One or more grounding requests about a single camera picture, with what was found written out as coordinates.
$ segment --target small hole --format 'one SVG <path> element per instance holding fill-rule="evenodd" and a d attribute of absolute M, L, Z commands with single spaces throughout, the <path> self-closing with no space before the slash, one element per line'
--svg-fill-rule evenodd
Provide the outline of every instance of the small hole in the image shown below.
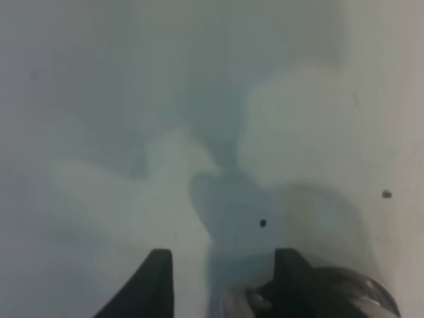
<path fill-rule="evenodd" d="M 384 199 L 390 199 L 392 197 L 392 193 L 389 190 L 384 190 L 382 193 L 382 197 Z"/>

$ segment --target screw hole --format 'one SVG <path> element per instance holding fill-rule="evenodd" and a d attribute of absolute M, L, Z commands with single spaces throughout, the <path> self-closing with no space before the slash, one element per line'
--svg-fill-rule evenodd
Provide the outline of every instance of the screw hole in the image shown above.
<path fill-rule="evenodd" d="M 392 193 L 389 190 L 384 190 L 382 193 L 382 197 L 384 199 L 390 199 L 392 197 Z"/>

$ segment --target black plastic part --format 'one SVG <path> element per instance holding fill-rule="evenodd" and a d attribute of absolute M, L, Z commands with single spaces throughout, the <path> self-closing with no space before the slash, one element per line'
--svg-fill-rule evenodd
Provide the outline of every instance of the black plastic part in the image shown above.
<path fill-rule="evenodd" d="M 274 280 L 256 290 L 272 303 L 257 318 L 366 318 L 293 249 L 275 252 Z"/>
<path fill-rule="evenodd" d="M 173 318 L 172 253 L 153 250 L 94 318 Z"/>

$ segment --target dark dot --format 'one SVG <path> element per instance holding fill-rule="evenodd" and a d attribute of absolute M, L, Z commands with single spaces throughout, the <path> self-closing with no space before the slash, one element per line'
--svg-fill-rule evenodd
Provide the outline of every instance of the dark dot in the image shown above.
<path fill-rule="evenodd" d="M 384 199 L 390 199 L 392 197 L 392 193 L 389 190 L 384 190 L 382 193 L 382 197 Z"/>

